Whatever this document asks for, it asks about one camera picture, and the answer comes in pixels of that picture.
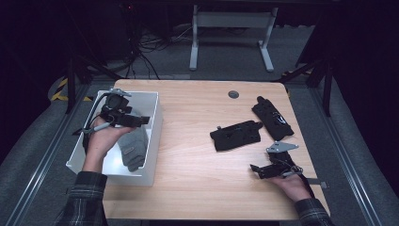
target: hand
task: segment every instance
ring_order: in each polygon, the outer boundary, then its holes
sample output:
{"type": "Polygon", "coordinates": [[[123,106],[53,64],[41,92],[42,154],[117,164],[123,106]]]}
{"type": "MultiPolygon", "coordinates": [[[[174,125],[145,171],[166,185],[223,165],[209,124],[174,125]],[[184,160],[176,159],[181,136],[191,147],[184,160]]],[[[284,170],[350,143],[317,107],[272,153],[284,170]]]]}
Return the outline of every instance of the hand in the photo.
{"type": "Polygon", "coordinates": [[[294,174],[286,178],[272,177],[267,181],[279,186],[285,194],[294,202],[311,198],[308,189],[305,187],[302,179],[294,174]]]}
{"type": "MultiPolygon", "coordinates": [[[[98,126],[105,123],[101,117],[97,117],[92,126],[98,126]]],[[[120,127],[116,128],[108,126],[97,132],[90,134],[88,142],[88,153],[86,155],[85,163],[83,164],[82,171],[103,171],[103,162],[108,151],[115,145],[118,139],[135,128],[120,127]]]]}

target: black metal stand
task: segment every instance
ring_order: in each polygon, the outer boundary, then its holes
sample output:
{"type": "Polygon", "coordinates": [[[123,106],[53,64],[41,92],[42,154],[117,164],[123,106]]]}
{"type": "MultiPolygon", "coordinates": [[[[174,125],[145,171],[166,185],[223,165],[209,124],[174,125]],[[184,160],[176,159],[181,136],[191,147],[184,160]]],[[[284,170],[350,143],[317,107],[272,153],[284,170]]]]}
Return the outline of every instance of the black metal stand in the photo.
{"type": "Polygon", "coordinates": [[[313,63],[306,64],[298,68],[297,70],[289,73],[285,72],[286,75],[280,79],[273,80],[272,82],[278,83],[286,83],[291,79],[300,76],[302,73],[307,72],[308,70],[313,69],[311,71],[311,75],[306,81],[306,85],[309,88],[317,88],[322,81],[323,77],[325,77],[325,85],[324,85],[324,93],[323,93],[323,108],[328,117],[329,114],[329,102],[331,96],[331,83],[332,83],[332,59],[323,59],[323,60],[315,60],[313,63]]]}
{"type": "Polygon", "coordinates": [[[73,56],[68,67],[68,108],[66,114],[69,114],[76,104],[75,76],[79,78],[79,81],[82,84],[89,84],[92,80],[92,75],[88,70],[88,66],[91,66],[97,71],[104,73],[115,81],[121,79],[119,75],[83,56],[73,56]]]}

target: gray floor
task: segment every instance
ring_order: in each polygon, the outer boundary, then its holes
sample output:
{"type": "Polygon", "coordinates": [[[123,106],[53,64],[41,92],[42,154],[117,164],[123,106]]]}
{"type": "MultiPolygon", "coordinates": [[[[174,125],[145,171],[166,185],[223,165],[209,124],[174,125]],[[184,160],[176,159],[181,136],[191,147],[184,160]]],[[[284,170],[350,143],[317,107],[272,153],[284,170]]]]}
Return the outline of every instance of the gray floor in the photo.
{"type": "MultiPolygon", "coordinates": [[[[268,45],[275,66],[273,73],[265,71],[256,44],[262,36],[259,30],[247,30],[241,35],[226,30],[201,33],[195,72],[188,70],[190,40],[184,39],[146,57],[162,79],[267,82],[295,68],[311,31],[311,27],[273,30],[268,45]]],[[[133,69],[136,78],[148,77],[143,60],[137,59],[133,69]]],[[[333,84],[332,117],[327,118],[320,107],[323,86],[308,89],[305,79],[306,76],[300,76],[287,83],[286,88],[318,177],[328,184],[324,193],[332,220],[337,225],[399,225],[399,201],[371,157],[339,88],[333,84]]],[[[49,96],[54,94],[58,83],[59,80],[55,81],[49,96]]],[[[96,76],[89,87],[78,84],[77,88],[82,96],[95,96],[97,90],[109,89],[112,84],[110,79],[96,76]]],[[[9,225],[50,225],[65,203],[67,189],[75,177],[65,167],[77,141],[72,133],[85,122],[92,102],[79,103],[70,115],[64,114],[66,106],[66,102],[53,101],[1,165],[2,225],[8,220],[9,225]]],[[[110,219],[110,225],[140,223],[110,219]]],[[[280,225],[299,224],[289,221],[280,225]]]]}

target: metal frame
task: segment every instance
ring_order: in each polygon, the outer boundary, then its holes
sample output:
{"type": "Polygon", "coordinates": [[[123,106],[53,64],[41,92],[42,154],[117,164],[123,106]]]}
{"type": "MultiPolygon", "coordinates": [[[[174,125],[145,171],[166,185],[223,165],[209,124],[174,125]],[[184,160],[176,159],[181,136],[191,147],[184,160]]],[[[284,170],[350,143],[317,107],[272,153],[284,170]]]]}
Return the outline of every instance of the metal frame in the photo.
{"type": "Polygon", "coordinates": [[[264,28],[263,40],[259,40],[259,48],[262,53],[263,62],[268,72],[273,72],[274,67],[267,51],[267,43],[273,30],[278,8],[271,12],[209,12],[198,11],[198,6],[193,10],[193,44],[191,47],[190,70],[197,69],[199,54],[198,28],[203,27],[248,27],[264,28]]]}

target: flannel shirt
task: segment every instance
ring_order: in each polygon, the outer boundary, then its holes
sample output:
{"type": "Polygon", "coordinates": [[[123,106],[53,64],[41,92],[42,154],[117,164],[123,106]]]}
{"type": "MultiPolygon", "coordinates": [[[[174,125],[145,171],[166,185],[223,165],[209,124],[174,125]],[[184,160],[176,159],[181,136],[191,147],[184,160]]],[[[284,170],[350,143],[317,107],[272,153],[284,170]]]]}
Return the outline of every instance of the flannel shirt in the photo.
{"type": "Polygon", "coordinates": [[[54,225],[107,225],[103,207],[106,179],[98,172],[79,172],[54,225]]]}
{"type": "Polygon", "coordinates": [[[295,203],[295,210],[303,226],[332,226],[326,209],[317,199],[306,199],[295,203]]]}

